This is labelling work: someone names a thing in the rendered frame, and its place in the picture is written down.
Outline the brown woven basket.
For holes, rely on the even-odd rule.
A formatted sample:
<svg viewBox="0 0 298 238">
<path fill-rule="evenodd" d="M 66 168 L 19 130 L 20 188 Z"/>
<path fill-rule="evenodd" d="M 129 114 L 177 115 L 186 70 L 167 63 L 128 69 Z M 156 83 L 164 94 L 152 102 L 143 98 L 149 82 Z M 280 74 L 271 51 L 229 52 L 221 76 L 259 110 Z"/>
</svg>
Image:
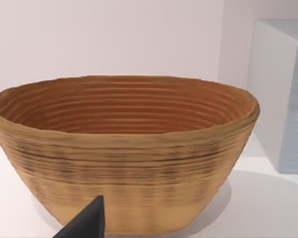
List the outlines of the brown woven basket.
<svg viewBox="0 0 298 238">
<path fill-rule="evenodd" d="M 109 234 L 167 234 L 212 201 L 259 115 L 248 91 L 213 81 L 58 78 L 0 92 L 0 146 L 62 225 L 102 195 Z"/>
</svg>

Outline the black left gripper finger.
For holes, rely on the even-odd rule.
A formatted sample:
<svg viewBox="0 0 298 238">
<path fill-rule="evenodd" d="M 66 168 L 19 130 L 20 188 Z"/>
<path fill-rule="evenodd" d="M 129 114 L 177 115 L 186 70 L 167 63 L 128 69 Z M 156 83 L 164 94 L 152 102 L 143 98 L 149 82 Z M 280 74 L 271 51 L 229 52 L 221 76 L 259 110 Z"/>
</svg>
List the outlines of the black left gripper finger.
<svg viewBox="0 0 298 238">
<path fill-rule="evenodd" d="M 52 238 L 105 238 L 103 195 L 92 200 Z"/>
</svg>

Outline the pale blue-grey box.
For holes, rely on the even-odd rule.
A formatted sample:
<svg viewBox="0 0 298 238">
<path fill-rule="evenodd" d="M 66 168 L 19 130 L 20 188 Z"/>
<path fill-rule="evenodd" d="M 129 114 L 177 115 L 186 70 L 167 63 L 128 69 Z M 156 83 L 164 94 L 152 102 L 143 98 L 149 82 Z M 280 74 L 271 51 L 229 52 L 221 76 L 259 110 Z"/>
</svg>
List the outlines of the pale blue-grey box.
<svg viewBox="0 0 298 238">
<path fill-rule="evenodd" d="M 298 174 L 298 19 L 255 23 L 247 90 L 261 113 L 255 135 L 282 174 Z"/>
</svg>

